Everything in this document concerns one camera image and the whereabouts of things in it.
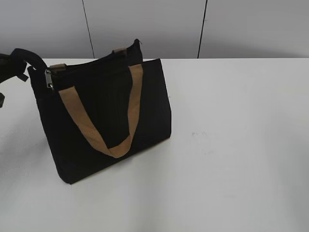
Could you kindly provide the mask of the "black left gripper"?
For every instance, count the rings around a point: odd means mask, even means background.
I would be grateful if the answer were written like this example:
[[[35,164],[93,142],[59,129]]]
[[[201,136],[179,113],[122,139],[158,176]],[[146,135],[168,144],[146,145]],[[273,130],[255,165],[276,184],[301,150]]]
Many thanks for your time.
[[[27,63],[31,65],[36,70],[46,70],[46,64],[40,56],[37,54],[16,48],[10,55],[1,54],[0,55],[0,82],[12,78],[18,77],[22,81],[27,81],[28,76],[24,74],[27,67]]]

